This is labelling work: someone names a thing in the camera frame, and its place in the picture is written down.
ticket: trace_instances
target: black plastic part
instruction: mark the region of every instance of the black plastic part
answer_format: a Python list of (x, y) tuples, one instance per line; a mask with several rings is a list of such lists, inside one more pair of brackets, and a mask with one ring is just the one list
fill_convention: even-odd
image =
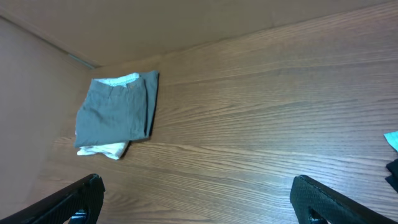
[(391, 185), (391, 187), (398, 192), (398, 179), (393, 175), (386, 177), (386, 181)]
[(300, 224), (397, 224), (306, 175), (294, 178), (290, 202)]
[(398, 159), (388, 163), (386, 167), (394, 177), (398, 177)]
[(90, 174), (43, 200), (0, 220), (0, 224), (96, 223), (104, 202), (102, 178)]

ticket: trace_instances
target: wooden floor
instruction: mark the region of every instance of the wooden floor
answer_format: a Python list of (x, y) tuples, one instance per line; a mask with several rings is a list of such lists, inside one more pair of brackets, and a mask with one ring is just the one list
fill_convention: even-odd
[(97, 173), (99, 223), (297, 223), (289, 192), (306, 174), (398, 221), (383, 137), (398, 130), (397, 1), (90, 75), (152, 69), (151, 139), (120, 161), (76, 156), (87, 80), (30, 202)]

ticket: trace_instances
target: wood grain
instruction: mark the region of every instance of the wood grain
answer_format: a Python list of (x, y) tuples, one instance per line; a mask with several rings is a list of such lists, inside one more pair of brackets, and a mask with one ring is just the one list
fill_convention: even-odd
[[(35, 194), (29, 200), (40, 200), (47, 196), (47, 192), (54, 192), (72, 184), (62, 178), (39, 181), (35, 185)], [(104, 204), (97, 223), (215, 223), (214, 221), (200, 215), (182, 212), (172, 208), (157, 205), (148, 200), (139, 198), (139, 195), (123, 194), (117, 190), (117, 185), (106, 184)]]
[[(306, 174), (398, 220), (384, 180), (397, 153), (383, 136), (398, 129), (397, 24), (395, 1), (96, 69), (92, 77), (160, 70), (152, 137), (120, 161), (76, 156), (86, 86), (38, 191), (96, 172), (112, 203), (139, 198), (198, 222), (297, 223), (289, 192)], [(133, 222), (133, 201), (100, 221)]]
[(103, 66), (388, 1), (2, 0), (0, 14)]

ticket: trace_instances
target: light blue fabric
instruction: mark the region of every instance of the light blue fabric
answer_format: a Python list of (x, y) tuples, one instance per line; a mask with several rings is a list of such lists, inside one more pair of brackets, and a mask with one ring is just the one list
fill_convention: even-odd
[(398, 151), (398, 131), (384, 134), (386, 137), (387, 142), (392, 146), (396, 151)]

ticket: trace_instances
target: gray shorts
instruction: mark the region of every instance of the gray shorts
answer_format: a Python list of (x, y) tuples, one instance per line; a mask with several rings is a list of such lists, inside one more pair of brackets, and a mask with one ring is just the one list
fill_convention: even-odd
[(148, 138), (154, 119), (157, 70), (140, 73), (123, 86), (91, 81), (76, 117), (75, 147), (112, 144)]

